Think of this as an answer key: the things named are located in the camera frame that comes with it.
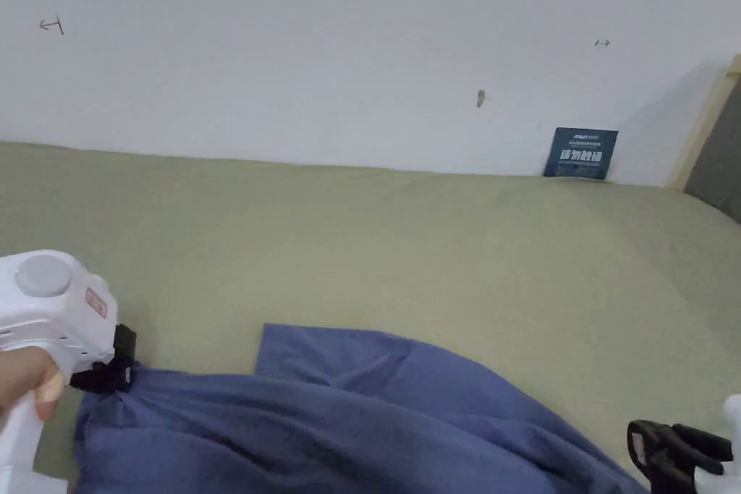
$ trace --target label sticker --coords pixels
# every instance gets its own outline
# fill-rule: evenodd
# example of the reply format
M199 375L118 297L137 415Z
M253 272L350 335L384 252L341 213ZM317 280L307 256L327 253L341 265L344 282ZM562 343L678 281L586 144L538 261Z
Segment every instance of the label sticker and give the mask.
M643 436L639 433L630 433L632 436L632 451L636 453L641 465L646 465L646 451L643 447Z
M100 297L88 287L88 291L85 293L85 301L88 302L93 309L103 318L109 316L109 306L100 299Z
M557 127L543 175L604 180L616 141L610 129Z

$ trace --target white wall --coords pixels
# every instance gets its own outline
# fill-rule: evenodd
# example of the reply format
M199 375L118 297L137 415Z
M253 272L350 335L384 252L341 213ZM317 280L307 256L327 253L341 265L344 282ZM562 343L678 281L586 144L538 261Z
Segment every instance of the white wall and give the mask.
M38 26L56 13L64 36ZM737 0L0 0L0 19L0 140L539 174L555 127L603 127L610 178L641 184L741 51Z

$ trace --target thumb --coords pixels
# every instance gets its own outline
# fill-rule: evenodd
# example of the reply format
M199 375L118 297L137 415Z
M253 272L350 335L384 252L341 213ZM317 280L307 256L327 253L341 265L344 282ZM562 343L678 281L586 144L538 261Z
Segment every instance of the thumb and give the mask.
M41 385L33 393L36 400L36 412L41 421L49 421L59 398L64 393L66 380L61 370L56 365L49 367L43 378Z

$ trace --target small arrow mark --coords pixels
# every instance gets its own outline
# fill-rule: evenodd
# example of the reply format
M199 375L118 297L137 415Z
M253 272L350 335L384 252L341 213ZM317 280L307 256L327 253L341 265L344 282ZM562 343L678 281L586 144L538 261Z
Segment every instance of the small arrow mark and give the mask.
M52 27L53 25L58 25L59 26L59 32L62 35L64 34L64 30L62 29L62 22L59 21L59 15L57 15L57 17L56 17L56 22L51 23L51 24L48 24L45 20L41 20L41 23L39 24L39 27L41 29L43 29L44 31L49 31L49 28Z

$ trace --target white handle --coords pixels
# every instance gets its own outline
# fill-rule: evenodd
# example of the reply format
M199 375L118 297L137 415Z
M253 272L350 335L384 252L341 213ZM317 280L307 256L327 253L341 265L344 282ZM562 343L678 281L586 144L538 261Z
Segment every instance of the white handle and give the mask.
M33 392L0 419L0 494L66 494L67 481L33 471L41 429Z
M7 415L0 429L0 467L10 465L30 471L41 439L43 421L36 414L33 392L23 396Z

